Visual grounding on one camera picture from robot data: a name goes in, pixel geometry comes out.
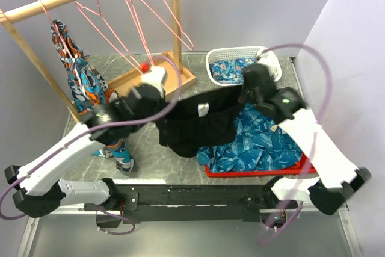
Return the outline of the black shorts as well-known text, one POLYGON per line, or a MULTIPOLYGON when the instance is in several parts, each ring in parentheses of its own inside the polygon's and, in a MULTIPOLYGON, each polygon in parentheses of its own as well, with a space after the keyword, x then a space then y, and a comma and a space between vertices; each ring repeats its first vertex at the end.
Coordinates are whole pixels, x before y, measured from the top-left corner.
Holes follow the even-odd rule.
POLYGON ((181 100, 155 123, 159 143, 184 158, 196 156, 201 147, 231 143, 235 119, 243 110, 240 85, 223 87, 181 100))

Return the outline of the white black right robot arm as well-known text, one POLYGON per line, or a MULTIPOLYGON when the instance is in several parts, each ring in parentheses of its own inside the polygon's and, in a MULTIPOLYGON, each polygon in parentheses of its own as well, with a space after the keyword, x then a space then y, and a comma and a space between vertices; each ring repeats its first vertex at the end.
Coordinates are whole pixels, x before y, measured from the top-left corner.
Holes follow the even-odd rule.
POLYGON ((276 87, 266 66, 252 64, 242 74, 241 100, 273 119, 318 174, 305 179, 279 176, 264 192, 263 201, 270 208, 286 200, 307 202, 323 214, 333 215, 370 179, 371 173, 357 167, 339 150, 296 90, 276 87))

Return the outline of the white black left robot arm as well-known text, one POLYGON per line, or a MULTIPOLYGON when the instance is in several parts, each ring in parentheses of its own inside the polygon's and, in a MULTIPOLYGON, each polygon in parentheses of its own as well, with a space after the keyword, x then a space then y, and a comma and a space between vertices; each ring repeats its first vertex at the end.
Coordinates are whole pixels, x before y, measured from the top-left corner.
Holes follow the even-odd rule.
POLYGON ((63 175, 85 156, 113 141, 128 137, 143 125, 163 117, 165 90, 159 82, 142 82, 126 97, 102 104, 86 114, 82 122, 43 155, 24 166, 11 165, 4 171, 15 207, 23 215, 43 217, 57 208, 94 204, 111 210, 122 200, 110 178, 94 182, 71 182, 63 175))

